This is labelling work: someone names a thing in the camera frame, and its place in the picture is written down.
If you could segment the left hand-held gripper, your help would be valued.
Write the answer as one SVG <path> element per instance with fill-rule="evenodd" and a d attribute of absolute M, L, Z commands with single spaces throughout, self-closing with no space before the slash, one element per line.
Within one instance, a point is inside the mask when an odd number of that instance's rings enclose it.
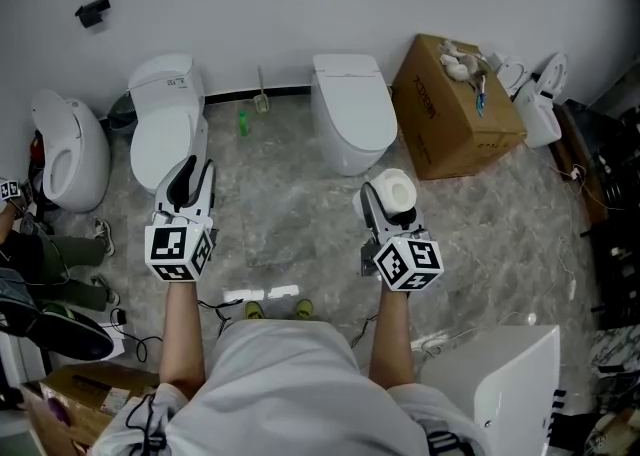
<path fill-rule="evenodd" d="M 216 246 L 216 168 L 208 159 L 198 182 L 197 162 L 195 155 L 183 159 L 156 189 L 151 224 L 145 227 L 144 260 L 162 282 L 197 282 Z"/>

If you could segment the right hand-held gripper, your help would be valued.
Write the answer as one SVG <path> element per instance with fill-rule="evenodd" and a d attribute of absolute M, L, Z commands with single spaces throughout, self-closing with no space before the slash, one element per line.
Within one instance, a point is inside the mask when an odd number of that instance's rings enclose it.
<path fill-rule="evenodd" d="M 378 275 L 392 292 L 411 293 L 426 289 L 444 273 L 439 244 L 424 228 L 424 215 L 418 206 L 388 217 L 376 189 L 365 182 L 360 201 L 367 228 L 372 236 L 360 250 L 361 274 Z"/>

